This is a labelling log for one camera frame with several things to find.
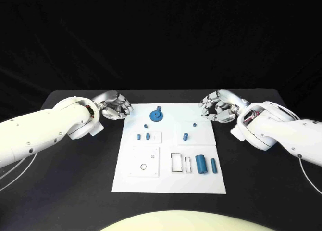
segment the blue object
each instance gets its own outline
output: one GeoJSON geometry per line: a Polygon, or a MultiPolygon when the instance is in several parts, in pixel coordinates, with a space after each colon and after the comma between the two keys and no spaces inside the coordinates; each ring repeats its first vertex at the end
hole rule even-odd
{"type": "Polygon", "coordinates": [[[213,173],[217,173],[214,158],[212,158],[210,160],[212,160],[213,173]]]}
{"type": "Polygon", "coordinates": [[[183,140],[186,140],[186,141],[187,141],[187,138],[189,138],[189,133],[184,133],[183,140]]]}
{"type": "Polygon", "coordinates": [[[151,120],[153,120],[154,122],[160,122],[160,121],[163,120],[163,117],[164,117],[164,116],[163,116],[161,110],[163,110],[163,108],[158,106],[158,107],[157,107],[157,110],[151,112],[150,117],[151,117],[151,120]]]}
{"type": "Polygon", "coordinates": [[[204,155],[197,155],[196,160],[197,160],[197,172],[200,174],[207,173],[209,170],[207,170],[204,155]]]}

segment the black table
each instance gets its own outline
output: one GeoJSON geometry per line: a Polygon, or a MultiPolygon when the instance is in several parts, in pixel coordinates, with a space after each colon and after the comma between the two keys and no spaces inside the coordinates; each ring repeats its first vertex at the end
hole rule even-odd
{"type": "MultiPolygon", "coordinates": [[[[199,103],[214,91],[120,92],[131,103],[161,104],[199,103]]],[[[233,91],[250,102],[285,105],[275,89],[233,91]]],[[[68,97],[92,98],[102,92],[55,91],[43,109],[68,97]]],[[[112,193],[124,120],[102,118],[101,122],[105,129],[95,137],[66,137],[40,152],[20,179],[0,192],[0,231],[98,231],[134,215],[160,210],[212,212],[284,231],[322,230],[322,196],[304,177],[298,159],[279,144],[265,152],[240,142],[230,134],[235,122],[213,122],[226,195],[112,193]]],[[[322,168],[307,162],[304,166],[322,189],[322,168]]]]}

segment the cable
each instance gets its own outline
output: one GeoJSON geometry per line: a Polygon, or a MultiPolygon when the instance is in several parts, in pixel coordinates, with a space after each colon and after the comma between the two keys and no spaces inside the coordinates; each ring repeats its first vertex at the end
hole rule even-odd
{"type": "Polygon", "coordinates": [[[309,177],[308,177],[308,175],[307,175],[307,172],[305,172],[305,169],[304,169],[304,164],[302,164],[302,159],[299,158],[299,163],[301,163],[301,166],[302,166],[302,171],[304,171],[304,174],[305,174],[305,176],[307,176],[307,179],[308,179],[308,181],[309,181],[309,183],[312,184],[312,186],[315,187],[315,185],[314,185],[314,183],[312,183],[312,181],[311,181],[311,179],[309,179],[309,177]]]}
{"type": "Polygon", "coordinates": [[[4,175],[0,177],[0,180],[9,175],[9,173],[17,168],[17,166],[23,163],[26,158],[23,158],[20,160],[20,162],[17,163],[17,165],[4,173],[4,175]]]}
{"type": "Polygon", "coordinates": [[[15,183],[15,181],[20,178],[20,176],[22,176],[23,173],[26,172],[28,168],[25,169],[25,171],[22,172],[22,174],[16,177],[16,179],[0,189],[0,191],[3,191],[3,190],[15,183]]]}

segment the robotic arm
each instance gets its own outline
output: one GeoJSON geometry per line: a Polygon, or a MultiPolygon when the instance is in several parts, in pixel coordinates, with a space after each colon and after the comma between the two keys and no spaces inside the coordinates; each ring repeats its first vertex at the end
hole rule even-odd
{"type": "Polygon", "coordinates": [[[88,133],[94,136],[104,129],[101,112],[108,119],[117,120],[131,111],[127,98],[111,90],[92,100],[71,97],[53,109],[4,121],[0,123],[0,168],[53,146],[66,134],[72,140],[88,133]]]}
{"type": "Polygon", "coordinates": [[[232,91],[220,89],[200,102],[202,116],[227,123],[238,117],[232,134],[240,141],[268,150],[276,142],[291,154],[322,166],[322,122],[301,120],[296,114],[272,102],[249,103],[232,91]],[[216,104],[217,114],[209,109],[216,104]]]}

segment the white platform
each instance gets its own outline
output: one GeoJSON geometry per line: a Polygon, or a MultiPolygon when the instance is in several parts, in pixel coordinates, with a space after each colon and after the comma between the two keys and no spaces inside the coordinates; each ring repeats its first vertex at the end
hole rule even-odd
{"type": "Polygon", "coordinates": [[[125,119],[122,131],[112,192],[226,194],[213,127],[200,116],[202,108],[197,104],[174,103],[133,106],[134,112],[125,119]],[[153,122],[150,114],[157,106],[163,107],[164,119],[153,122]],[[150,140],[145,139],[147,132],[151,134],[150,140]],[[171,153],[183,155],[183,172],[171,171],[171,153]],[[197,172],[196,156],[200,154],[206,157],[207,174],[197,172]],[[187,156],[191,173],[186,172],[187,156]],[[216,159],[217,174],[213,173],[212,158],[216,159]]]}

